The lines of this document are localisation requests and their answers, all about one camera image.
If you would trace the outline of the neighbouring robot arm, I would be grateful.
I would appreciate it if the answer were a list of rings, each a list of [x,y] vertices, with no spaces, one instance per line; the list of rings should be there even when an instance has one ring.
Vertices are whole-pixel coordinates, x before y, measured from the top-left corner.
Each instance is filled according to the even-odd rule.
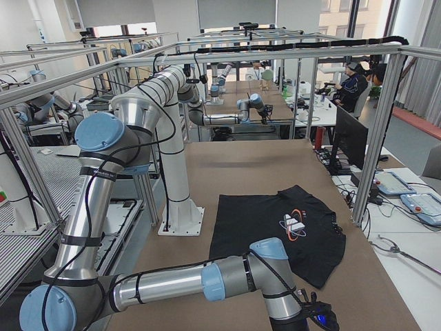
[[[225,91],[225,83],[229,71],[232,69],[233,63],[227,63],[224,70],[218,75],[218,65],[212,64],[212,85],[209,90],[208,104],[213,106],[223,105],[224,100],[220,98],[220,95]]]

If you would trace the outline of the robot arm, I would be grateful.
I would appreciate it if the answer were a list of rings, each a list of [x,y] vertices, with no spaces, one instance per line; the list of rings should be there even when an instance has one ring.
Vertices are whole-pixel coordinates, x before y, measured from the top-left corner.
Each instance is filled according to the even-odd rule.
[[[205,103],[201,98],[195,84],[186,83],[177,92],[178,101],[187,104],[189,120],[198,126],[233,126],[249,121],[249,113],[253,108],[261,116],[263,123],[269,114],[268,108],[263,103],[262,97],[253,93],[248,99],[237,101],[238,111],[228,114],[206,114]]]
[[[203,294],[222,301],[261,292],[274,330],[306,330],[307,306],[296,294],[288,256],[280,239],[250,245],[243,254],[144,271],[101,277],[95,259],[114,184],[120,172],[142,168],[150,148],[166,153],[163,169],[172,176],[175,230],[195,232],[203,212],[190,200],[178,129],[180,103],[199,106],[198,89],[182,66],[170,66],[146,82],[113,98],[113,113],[84,119],[75,132],[80,147],[82,186],[62,231],[54,265],[24,299],[22,330],[86,330],[108,315],[133,305]]]

